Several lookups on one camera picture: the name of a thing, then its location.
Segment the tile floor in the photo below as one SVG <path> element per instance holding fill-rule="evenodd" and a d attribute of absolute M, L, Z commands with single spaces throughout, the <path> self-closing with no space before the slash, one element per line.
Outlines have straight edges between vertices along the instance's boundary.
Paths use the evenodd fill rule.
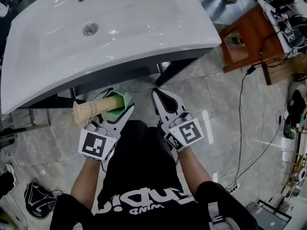
<path fill-rule="evenodd" d="M 234 171 L 238 166 L 239 94 L 247 69 L 224 74 L 223 65 L 222 53 L 218 47 L 181 72 L 163 88 L 179 94 L 187 108 L 199 119 L 205 138 L 194 144 L 192 149 L 208 173 L 211 176 L 217 173 L 220 183 L 228 187 L 234 179 L 235 172 L 221 177 Z M 157 77 L 152 75 L 113 86 L 115 89 L 130 92 L 136 104 L 131 118 L 143 120 L 149 126 L 155 126 L 158 121 L 150 96 L 154 79 Z M 262 153 L 279 128 L 275 115 L 278 111 L 283 112 L 288 84 L 289 81 L 284 80 L 273 86 L 266 86 L 261 68 L 246 77 L 242 93 L 241 164 L 244 165 L 252 156 L 254 157 L 240 171 L 247 168 Z M 89 93 L 87 99 L 90 100 L 98 92 L 100 91 Z M 41 119 L 37 122 L 42 121 L 43 116 L 40 112 L 37 113 Z M 16 214 L 31 230 L 49 229 L 52 214 L 45 220 L 36 220 L 27 213 L 24 204 L 26 184 L 35 180 L 50 190 L 59 189 L 69 193 L 84 162 L 84 158 L 77 152 L 80 129 L 73 125 L 71 110 L 52 110 L 50 113 L 51 127 L 22 133 L 13 145 L 0 152 L 0 168 L 4 168 L 6 161 L 11 161 L 18 178 L 18 185 L 11 191 L 13 197 L 5 196 L 0 201 L 0 206 L 12 217 Z M 294 147 L 294 142 L 283 138 L 280 131 L 265 155 L 242 175 L 239 180 L 241 190 L 235 197 L 243 205 L 273 197 L 281 189 L 285 178 L 286 164 L 283 154 Z M 189 193 L 180 164 L 177 167 L 183 188 Z M 104 176 L 104 172 L 101 171 L 97 193 L 103 185 Z M 26 222 L 14 200 L 23 211 Z"/>

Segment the power cord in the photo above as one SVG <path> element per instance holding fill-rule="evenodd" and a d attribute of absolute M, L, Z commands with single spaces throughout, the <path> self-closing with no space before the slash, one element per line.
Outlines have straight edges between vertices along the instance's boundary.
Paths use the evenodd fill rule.
<path fill-rule="evenodd" d="M 265 3 L 265 5 L 268 5 L 268 6 L 270 6 L 273 10 L 275 10 L 275 8 L 274 8 L 272 5 L 270 5 L 269 3 L 267 3 L 265 0 L 262 0 L 262 1 Z M 266 7 L 266 6 L 264 6 L 264 8 L 262 9 L 262 12 L 263 12 L 264 17 L 267 19 L 267 21 L 268 21 L 271 25 L 276 26 L 276 27 L 278 27 L 278 28 L 283 28 L 283 29 L 288 29 L 288 30 L 290 30 L 290 31 L 293 31 L 293 30 L 291 30 L 291 29 L 288 28 L 288 27 L 273 24 L 273 23 L 270 21 L 268 15 L 266 14 L 266 13 L 267 13 L 267 7 Z M 288 15 L 288 12 L 286 12 L 286 14 L 287 14 L 288 18 L 285 17 L 285 16 L 283 16 L 282 14 L 281 14 L 281 16 L 284 17 L 286 20 L 288 20 L 290 16 Z"/>
<path fill-rule="evenodd" d="M 282 120 L 282 112 L 278 111 L 277 114 L 275 115 L 276 123 L 279 125 L 279 130 L 283 130 L 284 128 L 284 120 Z"/>
<path fill-rule="evenodd" d="M 264 62 L 263 62 L 263 60 L 262 60 L 262 52 L 263 52 L 264 43 L 265 43 L 272 35 L 269 35 L 269 37 L 266 38 L 266 39 L 263 41 L 262 46 L 261 46 L 261 48 L 260 48 L 260 60 L 261 60 L 261 63 L 262 63 L 262 64 L 264 64 Z M 285 63 L 286 63 L 286 60 L 289 58 L 289 56 L 290 56 L 290 54 L 292 53 L 293 49 L 294 49 L 294 47 L 290 49 L 289 53 L 287 54 L 287 56 L 286 56 L 284 59 L 279 59 L 279 60 L 282 60 L 282 62 L 278 63 L 277 65 L 273 65 L 273 66 L 267 65 L 267 67 L 269 67 L 269 68 L 274 68 L 274 67 L 276 67 L 276 66 L 280 66 L 280 65 L 282 65 L 282 64 L 285 64 Z M 292 60 L 294 60 L 294 59 L 297 58 L 297 57 L 292 57 L 292 58 L 290 59 L 290 61 L 287 62 L 287 63 L 290 63 Z"/>
<path fill-rule="evenodd" d="M 238 171 L 235 176 L 234 183 L 236 183 L 236 177 L 238 176 L 239 169 L 240 169 L 240 163 L 241 163 L 241 153 L 242 153 L 242 122 L 241 122 L 241 99 L 242 99 L 242 92 L 243 92 L 243 84 L 244 84 L 244 79 L 247 75 L 250 75 L 256 70 L 254 66 L 251 66 L 246 74 L 243 77 L 242 84 L 241 84 L 241 93 L 240 93 L 240 102 L 239 102 L 239 120 L 240 120 L 240 153 L 239 153 L 239 165 L 238 165 Z"/>
<path fill-rule="evenodd" d="M 273 139 L 270 141 L 270 143 L 268 144 L 268 146 L 266 147 L 266 149 L 260 154 L 260 156 L 246 169 L 244 170 L 240 175 L 239 177 L 244 174 L 247 170 L 250 169 L 251 166 L 253 166 L 260 158 L 261 156 L 266 152 L 266 150 L 269 148 L 269 146 L 272 144 L 272 142 L 274 141 L 275 137 L 277 136 L 278 132 L 280 131 L 280 127 L 278 127 L 278 130 L 276 132 L 276 134 L 274 135 Z"/>
<path fill-rule="evenodd" d="M 264 116 L 265 116 L 265 93 L 264 93 L 264 86 L 263 86 L 262 77 L 261 77 L 261 75 L 260 75 L 260 73 L 259 73 L 258 70 L 257 70 L 257 72 L 258 72 L 258 75 L 259 75 L 259 78 L 260 78 L 260 81 L 261 81 L 262 92 L 263 92 L 263 115 L 262 115 L 262 131 L 261 131 L 260 143 L 259 143 L 259 145 L 258 145 L 256 151 L 254 152 L 254 155 L 251 156 L 251 157 L 249 158 L 249 160 L 248 160 L 244 165 L 242 165 L 239 169 L 236 169 L 236 170 L 234 170 L 234 171 L 231 171 L 231 172 L 229 172 L 229 173 L 223 175 L 223 176 L 219 179 L 218 183 L 220 183 L 220 181 L 221 181 L 223 178 L 225 178 L 226 176 L 228 176 L 228 175 L 230 175 L 230 174 L 232 174 L 232 173 L 234 173 L 234 172 L 236 172 L 236 171 L 238 171 L 238 170 L 244 168 L 244 167 L 255 157 L 255 155 L 257 154 L 257 151 L 258 151 L 258 149 L 259 149 L 259 147 L 260 147 L 260 145 L 261 145 L 261 143 L 262 143 L 263 131 L 264 131 Z"/>
<path fill-rule="evenodd" d="M 233 191 L 236 191 L 236 192 L 240 191 L 241 188 L 242 188 L 243 185 L 244 185 L 245 178 L 246 178 L 246 174 L 245 174 L 245 175 L 239 176 L 238 179 L 237 179 L 237 181 L 239 181 L 239 182 L 238 182 L 239 185 L 235 185 L 234 183 L 231 183 L 231 184 L 227 185 L 226 188 L 232 188 L 232 189 L 231 189 L 231 193 L 233 193 Z"/>
<path fill-rule="evenodd" d="M 260 51 L 259 51 L 259 57 L 260 57 L 260 61 L 261 61 L 262 65 L 264 64 L 263 59 L 262 59 L 262 53 L 263 53 L 263 47 L 264 47 L 265 42 L 268 41 L 271 37 L 276 36 L 280 31 L 281 31 L 281 30 L 279 30 L 279 31 L 276 32 L 276 33 L 273 33 L 273 34 L 268 35 L 268 36 L 263 40 L 262 45 L 261 45 L 261 47 L 260 47 Z M 271 64 L 271 63 L 277 61 L 277 60 L 274 60 L 273 62 L 270 62 L 270 63 L 266 64 L 266 66 L 269 67 L 269 68 L 274 68 L 274 67 L 276 67 L 276 66 L 280 66 L 280 65 L 284 64 L 284 63 L 286 62 L 286 60 L 289 58 L 289 56 L 290 56 L 291 53 L 292 53 L 292 48 L 291 48 L 291 50 L 289 51 L 289 53 L 286 55 L 285 58 L 279 59 L 279 60 L 281 60 L 280 63 L 278 63 L 278 64 L 276 64 L 276 65 L 273 65 L 273 66 L 270 66 L 269 64 Z"/>

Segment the sink basin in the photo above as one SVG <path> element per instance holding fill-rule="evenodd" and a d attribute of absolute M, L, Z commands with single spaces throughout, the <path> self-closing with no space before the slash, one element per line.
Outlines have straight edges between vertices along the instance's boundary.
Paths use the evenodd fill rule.
<path fill-rule="evenodd" d="M 37 0 L 12 22 L 1 110 L 100 69 L 220 42 L 197 0 Z"/>

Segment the person's leg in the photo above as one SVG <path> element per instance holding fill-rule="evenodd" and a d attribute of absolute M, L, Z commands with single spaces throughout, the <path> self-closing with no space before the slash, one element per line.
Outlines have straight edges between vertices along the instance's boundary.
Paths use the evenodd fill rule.
<path fill-rule="evenodd" d="M 128 121 L 109 162 L 98 208 L 114 195 L 157 185 L 182 190 L 170 148 L 160 129 Z"/>
<path fill-rule="evenodd" d="M 7 195 L 14 187 L 14 178 L 10 172 L 6 172 L 0 176 L 0 199 Z"/>
<path fill-rule="evenodd" d="M 145 149 L 148 126 L 140 120 L 129 120 L 121 131 L 114 155 L 111 158 L 98 196 L 98 208 L 103 207 L 110 197 L 129 191 L 140 170 L 139 151 Z"/>
<path fill-rule="evenodd" d="M 160 186 L 176 188 L 182 191 L 181 183 L 177 176 L 176 162 L 171 149 L 164 139 L 164 132 L 156 127 L 150 127 L 147 134 L 147 148 L 142 156 L 146 159 L 148 187 Z"/>

